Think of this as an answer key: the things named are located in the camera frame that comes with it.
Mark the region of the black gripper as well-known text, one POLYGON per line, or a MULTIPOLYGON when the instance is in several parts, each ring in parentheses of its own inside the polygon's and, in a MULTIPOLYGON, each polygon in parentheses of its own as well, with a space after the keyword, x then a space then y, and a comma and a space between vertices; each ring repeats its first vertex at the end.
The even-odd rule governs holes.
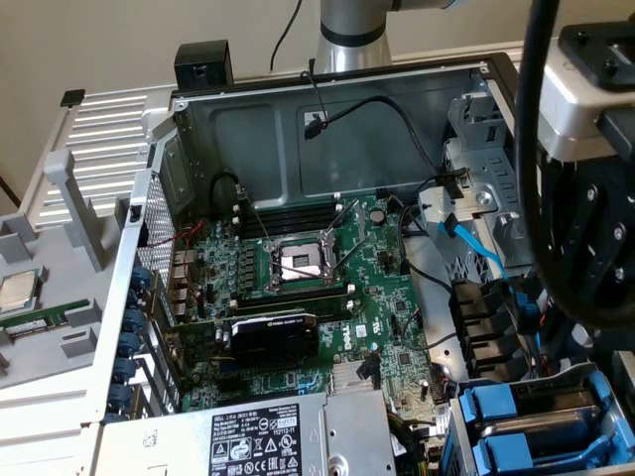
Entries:
POLYGON ((621 159, 543 164, 548 289, 583 325, 634 323, 634 165, 621 159))

